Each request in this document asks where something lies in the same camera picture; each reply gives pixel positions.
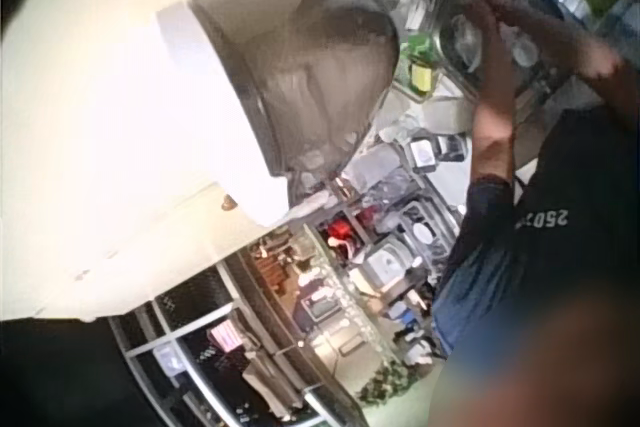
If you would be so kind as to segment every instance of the metal shelf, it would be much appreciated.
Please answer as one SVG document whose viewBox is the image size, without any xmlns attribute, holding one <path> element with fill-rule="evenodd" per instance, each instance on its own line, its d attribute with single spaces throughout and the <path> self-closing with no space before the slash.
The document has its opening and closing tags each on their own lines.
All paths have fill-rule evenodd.
<svg viewBox="0 0 640 427">
<path fill-rule="evenodd" d="M 307 405 L 318 414 L 312 418 L 301 420 L 297 424 L 292 423 L 284 425 L 289 425 L 291 427 L 312 427 L 321 423 L 327 423 L 331 427 L 341 427 L 342 424 L 336 420 L 336 417 L 326 409 L 324 404 L 320 402 L 313 393 L 313 389 L 317 386 L 308 387 L 289 363 L 286 356 L 276 354 L 281 349 L 276 345 L 273 339 L 270 338 L 269 334 L 257 320 L 248 304 L 243 301 L 241 294 L 226 268 L 226 265 L 224 265 L 224 263 L 220 263 L 207 270 L 209 272 L 207 272 L 206 275 L 209 280 L 211 280 L 210 277 L 212 275 L 220 280 L 219 285 L 216 286 L 217 292 L 215 294 L 215 300 L 228 300 L 226 304 L 216 308 L 212 312 L 206 313 L 188 323 L 185 323 L 185 315 L 182 311 L 180 312 L 182 314 L 181 316 L 176 317 L 174 315 L 173 318 L 170 319 L 169 315 L 171 315 L 171 313 L 167 312 L 166 308 L 163 308 L 163 306 L 160 305 L 159 300 L 162 297 L 160 296 L 150 303 L 144 304 L 127 314 L 127 322 L 132 324 L 133 320 L 136 324 L 134 326 L 135 329 L 133 330 L 132 325 L 129 324 L 126 331 L 122 328 L 122 317 L 113 317 L 109 319 L 109 323 L 125 362 L 129 366 L 129 369 L 143 393 L 149 399 L 152 407 L 156 410 L 165 424 L 169 427 L 187 427 L 187 425 L 189 425 L 185 425 L 184 422 L 186 421 L 181 421 L 181 419 L 178 418 L 179 416 L 175 415 L 171 411 L 175 405 L 167 405 L 168 402 L 165 398 L 167 395 L 172 395 L 170 393 L 171 390 L 167 390 L 171 389 L 171 387 L 176 390 L 184 389 L 184 380 L 180 382 L 179 376 L 163 376 L 163 379 L 167 379 L 167 389 L 164 389 L 164 393 L 161 392 L 163 389 L 160 389 L 159 392 L 154 381 L 145 372 L 145 367 L 141 363 L 141 360 L 144 360 L 145 362 L 153 360 L 153 362 L 157 363 L 155 358 L 149 359 L 146 356 L 152 356 L 152 351 L 155 347 L 170 344 L 173 346 L 174 351 L 186 369 L 186 373 L 180 375 L 188 375 L 190 379 L 189 384 L 197 388 L 197 391 L 187 391 L 181 395 L 181 401 L 184 402 L 182 405 L 186 405 L 198 421 L 206 427 L 215 427 L 217 425 L 215 422 L 216 418 L 223 420 L 229 427 L 243 427 L 243 424 L 239 421 L 236 412 L 229 407 L 223 397 L 212 386 L 203 370 L 197 365 L 197 362 L 192 355 L 193 353 L 185 344 L 185 336 L 198 331 L 198 329 L 205 328 L 217 320 L 225 318 L 234 309 L 239 309 L 250 324 L 251 328 L 260 337 L 263 347 L 270 353 L 273 361 L 282 370 L 285 377 L 287 377 L 295 388 L 302 393 Z M 187 284 L 194 278 L 181 284 L 182 290 L 192 290 L 193 285 L 189 286 Z M 224 295 L 219 292 L 221 288 L 225 291 Z M 199 305 L 194 306 L 194 302 L 191 302 L 191 304 L 191 307 L 193 308 L 188 312 L 197 312 L 201 310 Z M 215 304 L 207 302 L 207 305 L 211 307 L 211 305 Z M 127 335 L 127 333 L 131 331 L 135 334 L 134 345 L 131 345 Z"/>
</svg>

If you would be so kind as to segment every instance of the black t-shirt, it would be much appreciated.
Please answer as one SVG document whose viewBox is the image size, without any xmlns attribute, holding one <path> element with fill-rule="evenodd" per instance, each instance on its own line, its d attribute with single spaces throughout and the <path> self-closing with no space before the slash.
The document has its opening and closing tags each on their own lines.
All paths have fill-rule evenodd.
<svg viewBox="0 0 640 427">
<path fill-rule="evenodd" d="M 469 187 L 467 215 L 433 304 L 443 349 L 450 353 L 490 312 L 501 320 L 485 333 L 487 345 L 510 337 L 524 304 L 586 282 L 635 288 L 637 235 L 637 133 L 603 108 L 566 111 L 516 206 L 502 179 Z"/>
</svg>

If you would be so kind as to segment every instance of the kitchen appliance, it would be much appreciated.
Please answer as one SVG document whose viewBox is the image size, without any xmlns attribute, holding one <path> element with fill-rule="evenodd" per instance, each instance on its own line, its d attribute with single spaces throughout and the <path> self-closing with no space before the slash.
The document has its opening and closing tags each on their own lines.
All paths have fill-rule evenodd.
<svg viewBox="0 0 640 427">
<path fill-rule="evenodd" d="M 157 23 L 185 101 L 215 111 L 213 175 L 263 225 L 344 169 L 398 60 L 374 0 L 190 0 Z"/>
<path fill-rule="evenodd" d="M 390 235 L 373 248 L 361 269 L 373 287 L 384 290 L 402 279 L 412 262 L 407 246 Z"/>
</svg>

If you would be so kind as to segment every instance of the man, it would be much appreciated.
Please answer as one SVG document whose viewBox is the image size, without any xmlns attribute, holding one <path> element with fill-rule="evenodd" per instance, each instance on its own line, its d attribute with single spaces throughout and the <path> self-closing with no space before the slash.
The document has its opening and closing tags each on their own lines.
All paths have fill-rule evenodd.
<svg viewBox="0 0 640 427">
<path fill-rule="evenodd" d="M 440 390 L 463 394 L 457 407 L 435 401 L 429 425 L 614 425 L 640 374 L 637 74 L 604 42 L 515 1 L 464 2 L 484 81 L 467 215 L 433 305 L 453 352 Z M 516 206 L 515 82 L 499 22 L 605 102 L 563 114 Z"/>
</svg>

